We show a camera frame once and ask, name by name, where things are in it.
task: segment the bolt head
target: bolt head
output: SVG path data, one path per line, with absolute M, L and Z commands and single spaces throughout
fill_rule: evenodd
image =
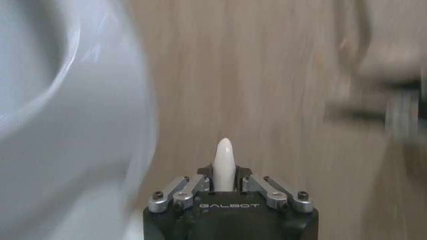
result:
M 152 199 L 154 200 L 159 200 L 159 199 L 163 199 L 163 191 L 155 191 L 154 194 L 152 194 Z
M 299 192 L 298 192 L 298 199 L 299 199 L 299 200 L 307 201 L 307 200 L 308 200 L 308 197 L 310 197 L 308 192 L 306 192 L 306 191 L 299 191 Z

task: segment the wood grain surface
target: wood grain surface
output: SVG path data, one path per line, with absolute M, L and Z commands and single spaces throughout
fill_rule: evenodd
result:
M 425 0 L 373 2 L 375 41 L 422 38 Z M 159 119 L 142 206 L 214 160 L 228 137 L 239 165 L 310 192 L 320 240 L 427 239 L 425 150 L 393 143 L 378 125 L 324 120 L 326 101 L 350 94 L 353 81 L 338 61 L 335 3 L 132 1 Z M 351 16 L 351 2 L 346 9 Z M 351 26 L 346 44 L 357 45 Z

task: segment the blurred object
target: blurred object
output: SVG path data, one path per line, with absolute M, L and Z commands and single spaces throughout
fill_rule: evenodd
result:
M 0 239 L 122 239 L 158 130 L 123 3 L 3 0 L 0 11 Z
M 353 3 L 358 41 L 346 35 L 350 16 L 346 4 Z M 387 133 L 403 143 L 425 143 L 426 114 L 422 77 L 422 50 L 411 40 L 373 38 L 370 8 L 366 0 L 334 2 L 338 62 L 353 76 L 347 99 L 327 105 L 326 116 L 334 119 L 381 123 Z M 350 43 L 357 42 L 355 53 Z

